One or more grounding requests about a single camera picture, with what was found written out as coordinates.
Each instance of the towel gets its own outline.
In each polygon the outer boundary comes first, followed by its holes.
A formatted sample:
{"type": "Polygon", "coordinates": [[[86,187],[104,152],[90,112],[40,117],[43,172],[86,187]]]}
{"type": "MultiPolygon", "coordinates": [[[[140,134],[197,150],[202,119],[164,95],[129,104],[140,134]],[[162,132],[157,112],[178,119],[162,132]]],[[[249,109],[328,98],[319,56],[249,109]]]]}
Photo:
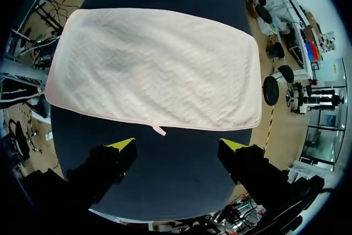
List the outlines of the towel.
{"type": "Polygon", "coordinates": [[[261,119],[255,39],[168,10],[76,10],[50,68],[49,103],[88,116],[161,127],[239,130],[261,119]]]}

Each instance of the wire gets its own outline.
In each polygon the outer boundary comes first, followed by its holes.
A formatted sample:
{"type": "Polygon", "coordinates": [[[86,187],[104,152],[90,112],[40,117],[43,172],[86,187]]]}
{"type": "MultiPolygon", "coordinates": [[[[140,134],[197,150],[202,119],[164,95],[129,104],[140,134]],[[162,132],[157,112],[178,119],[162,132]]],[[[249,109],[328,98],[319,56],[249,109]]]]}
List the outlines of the wire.
{"type": "Polygon", "coordinates": [[[0,103],[15,102],[15,101],[21,100],[21,99],[31,99],[32,97],[40,96],[40,95],[43,95],[43,94],[44,94],[44,92],[39,92],[39,93],[36,93],[34,95],[31,95],[31,96],[22,96],[22,97],[17,97],[15,99],[1,99],[0,103]]]}
{"type": "Polygon", "coordinates": [[[59,163],[59,159],[57,160],[57,165],[55,165],[52,170],[55,170],[57,167],[59,167],[60,163],[59,163]]]}
{"type": "Polygon", "coordinates": [[[56,41],[58,40],[58,38],[60,38],[60,37],[61,37],[61,36],[55,37],[54,40],[51,41],[51,42],[49,42],[49,43],[46,43],[46,44],[43,44],[43,45],[39,45],[39,46],[34,46],[34,47],[32,47],[32,48],[30,48],[30,49],[28,49],[28,50],[25,50],[24,52],[22,52],[22,53],[20,54],[20,56],[22,56],[22,55],[24,55],[25,53],[27,53],[27,52],[29,52],[29,51],[32,51],[32,50],[34,50],[34,49],[38,49],[38,48],[41,48],[41,47],[50,45],[50,44],[56,42],[56,41]]]}
{"type": "Polygon", "coordinates": [[[14,30],[14,29],[11,29],[11,31],[13,31],[14,33],[20,35],[22,38],[25,38],[25,39],[28,40],[28,41],[32,41],[30,38],[28,38],[27,36],[25,36],[25,35],[19,33],[18,31],[14,30]]]}
{"type": "Polygon", "coordinates": [[[27,89],[19,89],[17,91],[11,91],[11,92],[1,92],[1,94],[13,94],[13,93],[19,93],[19,92],[24,92],[27,91],[27,89]]]}
{"type": "Polygon", "coordinates": [[[285,3],[282,3],[281,5],[277,5],[277,6],[274,6],[274,7],[272,7],[271,9],[269,9],[268,11],[270,11],[270,10],[272,10],[272,9],[274,9],[274,8],[277,8],[277,7],[281,7],[281,6],[283,6],[283,5],[285,5],[285,4],[287,4],[287,3],[290,3],[290,2],[285,2],[285,3]]]}

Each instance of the yellow triangle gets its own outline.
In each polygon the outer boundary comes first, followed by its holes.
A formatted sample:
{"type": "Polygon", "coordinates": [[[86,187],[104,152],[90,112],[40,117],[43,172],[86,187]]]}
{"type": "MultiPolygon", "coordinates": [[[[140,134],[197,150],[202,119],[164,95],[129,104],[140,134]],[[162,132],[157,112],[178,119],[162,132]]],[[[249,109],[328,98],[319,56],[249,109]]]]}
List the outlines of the yellow triangle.
{"type": "Polygon", "coordinates": [[[229,146],[231,148],[231,150],[235,151],[237,149],[240,149],[242,147],[248,147],[247,145],[243,145],[243,144],[239,144],[239,143],[235,143],[234,141],[230,141],[227,139],[221,139],[224,143],[227,144],[227,146],[229,146]]]}
{"type": "Polygon", "coordinates": [[[121,151],[123,148],[125,148],[133,140],[134,140],[134,138],[131,138],[131,139],[119,141],[118,143],[113,143],[113,144],[106,145],[106,146],[116,148],[116,149],[119,149],[119,151],[121,151]]]}

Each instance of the wooden floor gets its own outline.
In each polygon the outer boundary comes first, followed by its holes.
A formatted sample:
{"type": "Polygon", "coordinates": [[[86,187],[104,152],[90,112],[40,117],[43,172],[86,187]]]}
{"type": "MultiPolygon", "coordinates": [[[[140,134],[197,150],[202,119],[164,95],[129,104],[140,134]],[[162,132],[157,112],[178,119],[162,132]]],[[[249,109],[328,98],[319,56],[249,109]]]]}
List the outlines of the wooden floor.
{"type": "MultiPolygon", "coordinates": [[[[63,3],[68,6],[81,6],[84,0],[56,0],[59,3],[63,3]]],[[[45,4],[44,9],[46,11],[52,10],[50,4],[45,4]]],[[[77,7],[65,7],[68,11],[68,15],[71,14],[77,7]]],[[[51,13],[54,17],[57,17],[55,11],[51,13]]],[[[63,16],[59,16],[60,22],[64,25],[66,19],[63,16]]],[[[256,39],[259,46],[260,53],[260,65],[261,65],[261,77],[262,81],[265,77],[272,74],[273,64],[266,55],[266,47],[268,45],[268,37],[260,32],[258,23],[255,19],[249,18],[249,22],[252,29],[252,34],[256,39]]],[[[52,29],[48,28],[43,20],[34,13],[28,19],[23,32],[31,27],[32,31],[30,38],[41,39],[48,37],[51,34],[52,29]]],[[[298,64],[294,58],[285,49],[286,63],[293,69],[299,69],[298,64]]],[[[282,62],[275,62],[275,67],[278,67],[282,62]]],[[[307,124],[309,115],[297,116],[290,113],[289,108],[285,104],[285,93],[287,90],[286,83],[280,83],[280,98],[279,102],[275,105],[272,131],[269,140],[269,145],[266,150],[266,157],[269,158],[270,162],[281,170],[287,169],[287,167],[296,159],[299,158],[307,132],[307,124]]],[[[272,107],[267,106],[263,100],[262,104],[262,119],[258,127],[253,129],[251,144],[258,146],[264,146],[268,134],[269,122],[271,116],[272,107]]],[[[24,105],[16,105],[4,111],[5,122],[8,124],[9,118],[15,121],[20,120],[23,129],[26,132],[26,125],[29,115],[29,109],[24,105]]],[[[26,162],[24,168],[24,174],[28,174],[34,170],[41,170],[45,172],[48,168],[54,168],[54,171],[62,176],[61,168],[56,157],[53,140],[45,141],[46,133],[51,131],[51,126],[38,122],[32,119],[33,130],[39,132],[38,136],[33,139],[35,147],[42,150],[42,153],[34,152],[31,150],[30,159],[26,162]]],[[[242,187],[236,189],[233,195],[245,193],[242,187]]]]}

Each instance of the dark blue table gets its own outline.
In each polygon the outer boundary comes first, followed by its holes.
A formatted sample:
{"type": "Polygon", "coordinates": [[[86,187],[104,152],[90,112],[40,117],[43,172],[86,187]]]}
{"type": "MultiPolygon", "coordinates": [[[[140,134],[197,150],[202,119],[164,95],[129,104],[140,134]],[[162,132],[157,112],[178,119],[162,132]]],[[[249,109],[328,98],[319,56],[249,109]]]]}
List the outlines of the dark blue table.
{"type": "MultiPolygon", "coordinates": [[[[166,9],[212,19],[250,33],[243,0],[85,0],[84,9],[166,9]]],[[[120,185],[99,204],[102,213],[134,220],[175,220],[223,208],[234,184],[217,159],[218,141],[248,144],[251,130],[209,132],[151,127],[88,117],[52,106],[53,137],[64,175],[92,147],[135,138],[138,157],[120,185]]]]}

